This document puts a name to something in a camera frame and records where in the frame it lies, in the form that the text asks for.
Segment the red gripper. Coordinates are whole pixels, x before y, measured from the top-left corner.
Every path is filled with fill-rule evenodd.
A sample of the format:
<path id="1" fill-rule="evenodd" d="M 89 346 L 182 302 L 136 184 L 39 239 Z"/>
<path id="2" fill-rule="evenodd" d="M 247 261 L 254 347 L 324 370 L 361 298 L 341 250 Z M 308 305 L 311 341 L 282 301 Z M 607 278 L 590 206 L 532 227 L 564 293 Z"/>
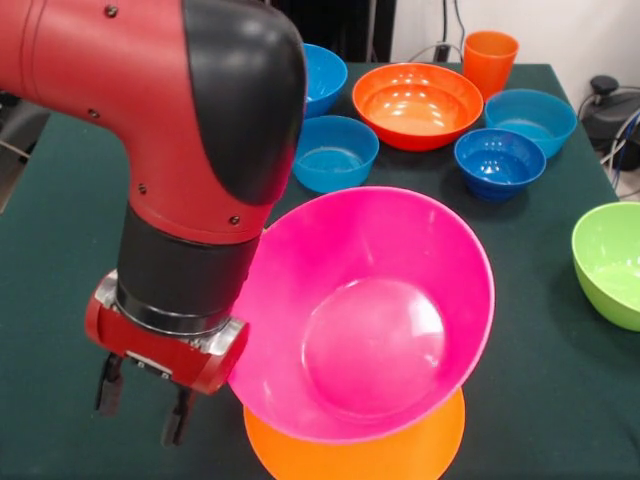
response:
<path id="1" fill-rule="evenodd" d="M 220 389 L 249 337 L 249 325 L 238 319 L 229 320 L 211 336 L 185 340 L 160 335 L 142 328 L 95 298 L 87 307 L 85 329 L 90 339 L 110 352 L 101 370 L 95 400 L 95 410 L 100 415 L 117 413 L 124 383 L 121 374 L 124 358 L 149 366 L 184 386 L 178 388 L 176 403 L 165 422 L 161 435 L 163 447 L 183 443 L 196 399 L 192 390 L 210 395 Z"/>

